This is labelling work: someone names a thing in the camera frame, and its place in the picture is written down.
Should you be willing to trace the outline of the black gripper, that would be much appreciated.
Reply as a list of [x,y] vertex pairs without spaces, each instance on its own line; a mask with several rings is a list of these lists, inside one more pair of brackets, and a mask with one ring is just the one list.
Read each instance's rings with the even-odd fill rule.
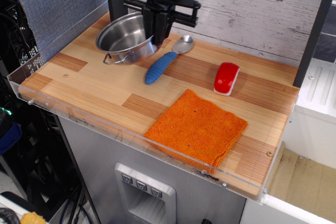
[[155,45],[163,44],[174,22],[195,27],[201,7],[196,0],[123,0],[123,3],[142,13],[145,35],[154,35]]

